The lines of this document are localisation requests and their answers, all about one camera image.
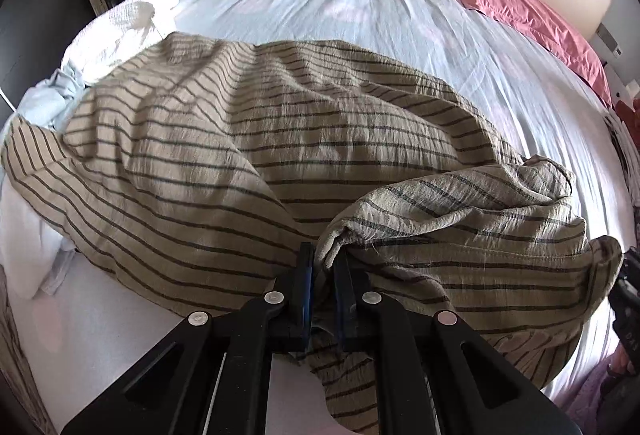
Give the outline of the white bed sheet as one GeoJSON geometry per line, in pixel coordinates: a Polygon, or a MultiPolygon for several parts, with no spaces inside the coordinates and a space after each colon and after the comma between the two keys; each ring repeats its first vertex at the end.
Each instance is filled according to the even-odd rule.
{"type": "MultiPolygon", "coordinates": [[[[544,48],[459,0],[177,0],[172,13],[185,33],[255,44],[341,39],[446,80],[513,146],[576,175],[575,204],[593,236],[634,243],[631,203],[598,97],[544,48]]],[[[82,257],[54,294],[16,296],[11,305],[55,427],[175,324],[82,257]]]]}

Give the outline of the beige striped button shirt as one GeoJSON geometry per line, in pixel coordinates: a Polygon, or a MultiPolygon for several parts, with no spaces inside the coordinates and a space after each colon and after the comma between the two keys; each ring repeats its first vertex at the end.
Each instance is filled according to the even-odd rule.
{"type": "Polygon", "coordinates": [[[90,88],[61,132],[15,117],[9,181],[88,261],[178,315],[240,309],[316,249],[409,311],[459,314],[536,386],[622,265],[574,179],[443,80],[363,48],[175,33],[90,88]]]}

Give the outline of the rust red folded garment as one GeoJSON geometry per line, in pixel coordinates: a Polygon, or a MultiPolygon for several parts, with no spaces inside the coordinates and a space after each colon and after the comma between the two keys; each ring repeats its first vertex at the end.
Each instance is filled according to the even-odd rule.
{"type": "Polygon", "coordinates": [[[615,105],[615,111],[620,121],[626,125],[631,138],[638,142],[640,134],[640,100],[636,98],[631,104],[618,100],[615,105]]]}

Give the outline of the white crumpled clothes pile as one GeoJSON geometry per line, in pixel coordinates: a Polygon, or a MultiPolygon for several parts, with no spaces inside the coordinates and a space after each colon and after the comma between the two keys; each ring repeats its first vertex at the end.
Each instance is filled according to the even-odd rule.
{"type": "MultiPolygon", "coordinates": [[[[64,52],[61,66],[25,92],[2,126],[1,138],[17,117],[61,132],[88,86],[116,66],[176,30],[172,10],[179,0],[125,0],[83,28],[64,52]]],[[[53,294],[70,265],[65,240],[28,205],[1,169],[1,267],[6,286],[23,299],[53,294]]]]}

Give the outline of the wall switch panel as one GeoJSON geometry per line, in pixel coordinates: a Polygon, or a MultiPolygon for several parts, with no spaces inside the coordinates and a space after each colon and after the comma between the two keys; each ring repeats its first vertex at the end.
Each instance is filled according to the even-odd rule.
{"type": "Polygon", "coordinates": [[[597,36],[616,59],[622,56],[623,51],[622,48],[620,48],[620,44],[603,23],[600,23],[597,27],[597,36]]]}

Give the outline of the pink pillow right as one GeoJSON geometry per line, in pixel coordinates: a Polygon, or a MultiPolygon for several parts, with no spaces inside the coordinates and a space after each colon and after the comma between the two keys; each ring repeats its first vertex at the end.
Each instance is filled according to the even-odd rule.
{"type": "Polygon", "coordinates": [[[553,54],[608,108],[612,96],[602,63],[588,40],[542,0],[460,0],[466,9],[513,28],[553,54]]]}

